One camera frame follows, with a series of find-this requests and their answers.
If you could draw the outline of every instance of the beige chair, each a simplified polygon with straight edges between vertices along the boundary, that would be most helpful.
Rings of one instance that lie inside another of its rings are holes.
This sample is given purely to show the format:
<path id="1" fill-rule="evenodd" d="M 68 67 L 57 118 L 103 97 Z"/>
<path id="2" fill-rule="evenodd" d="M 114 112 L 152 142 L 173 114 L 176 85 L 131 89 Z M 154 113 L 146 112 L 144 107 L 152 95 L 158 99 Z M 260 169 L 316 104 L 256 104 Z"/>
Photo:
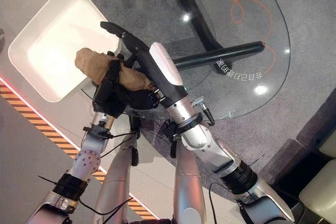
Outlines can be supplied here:
<path id="1" fill-rule="evenodd" d="M 336 158 L 336 131 L 334 131 L 320 148 L 320 152 Z"/>
<path id="2" fill-rule="evenodd" d="M 329 161 L 299 195 L 302 203 L 330 223 L 336 223 L 336 159 Z"/>

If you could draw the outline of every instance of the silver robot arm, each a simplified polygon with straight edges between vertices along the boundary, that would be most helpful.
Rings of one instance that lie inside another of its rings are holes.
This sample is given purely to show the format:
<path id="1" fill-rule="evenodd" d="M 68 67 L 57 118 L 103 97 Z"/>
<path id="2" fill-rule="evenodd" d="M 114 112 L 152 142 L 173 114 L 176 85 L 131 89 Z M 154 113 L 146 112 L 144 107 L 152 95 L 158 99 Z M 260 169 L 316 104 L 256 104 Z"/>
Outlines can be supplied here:
<path id="1" fill-rule="evenodd" d="M 76 209 L 90 176 L 100 165 L 100 154 L 111 137 L 109 131 L 113 120 L 112 116 L 96 112 L 91 128 L 85 127 L 81 150 L 76 155 L 72 168 L 67 170 L 54 189 L 47 193 L 26 223 L 72 223 L 69 214 Z"/>
<path id="2" fill-rule="evenodd" d="M 279 218 L 294 221 L 290 208 L 279 195 L 201 124 L 202 117 L 192 107 L 165 48 L 155 42 L 148 51 L 139 50 L 137 60 L 158 88 L 156 93 L 173 120 L 174 133 L 180 133 L 183 145 L 221 178 L 237 200 L 244 219 L 257 224 Z"/>

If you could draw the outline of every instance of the black metal bar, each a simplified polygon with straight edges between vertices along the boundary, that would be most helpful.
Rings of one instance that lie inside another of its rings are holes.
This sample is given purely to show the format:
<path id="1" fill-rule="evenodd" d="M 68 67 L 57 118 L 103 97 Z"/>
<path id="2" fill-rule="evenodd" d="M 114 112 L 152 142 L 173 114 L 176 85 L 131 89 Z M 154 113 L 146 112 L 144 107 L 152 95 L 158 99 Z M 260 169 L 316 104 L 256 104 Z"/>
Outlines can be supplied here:
<path id="1" fill-rule="evenodd" d="M 177 1 L 180 3 L 181 7 L 190 14 L 191 16 L 190 22 L 195 32 L 197 33 L 199 39 L 201 40 L 205 50 L 213 51 L 223 48 L 211 33 L 196 1 L 195 0 L 177 0 Z M 215 66 L 218 73 L 223 73 L 217 65 Z"/>
<path id="2" fill-rule="evenodd" d="M 222 59 L 225 62 L 234 62 L 255 55 L 264 50 L 261 41 L 251 42 L 239 46 L 222 48 L 201 54 L 190 55 L 174 59 L 173 62 L 179 71 L 210 65 Z"/>

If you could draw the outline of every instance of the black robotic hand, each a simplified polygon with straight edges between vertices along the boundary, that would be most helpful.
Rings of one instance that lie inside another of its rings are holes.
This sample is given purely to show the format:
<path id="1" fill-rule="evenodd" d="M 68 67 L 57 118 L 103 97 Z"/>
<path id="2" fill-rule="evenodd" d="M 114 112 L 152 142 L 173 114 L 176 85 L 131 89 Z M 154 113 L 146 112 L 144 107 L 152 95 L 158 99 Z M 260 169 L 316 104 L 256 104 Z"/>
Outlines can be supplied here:
<path id="1" fill-rule="evenodd" d="M 159 100 L 151 90 L 130 91 L 119 84 L 120 69 L 119 60 L 110 61 L 109 68 L 92 99 L 94 111 L 118 118 L 127 105 L 137 110 L 157 108 Z"/>

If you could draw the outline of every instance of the robot forearm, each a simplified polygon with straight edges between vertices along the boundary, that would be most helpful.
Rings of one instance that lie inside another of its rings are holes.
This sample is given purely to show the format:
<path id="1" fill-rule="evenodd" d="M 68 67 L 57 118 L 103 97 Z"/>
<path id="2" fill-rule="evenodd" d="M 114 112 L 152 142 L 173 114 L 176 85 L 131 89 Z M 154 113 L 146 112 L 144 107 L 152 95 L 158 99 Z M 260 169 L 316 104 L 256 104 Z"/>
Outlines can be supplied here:
<path id="1" fill-rule="evenodd" d="M 76 155 L 72 168 L 67 170 L 54 189 L 47 193 L 27 223 L 71 223 L 68 215 L 74 212 L 90 176 L 99 168 L 100 154 L 111 137 L 109 131 L 113 120 L 114 118 L 107 114 L 96 112 L 91 127 L 84 128 L 86 133 L 81 150 Z"/>

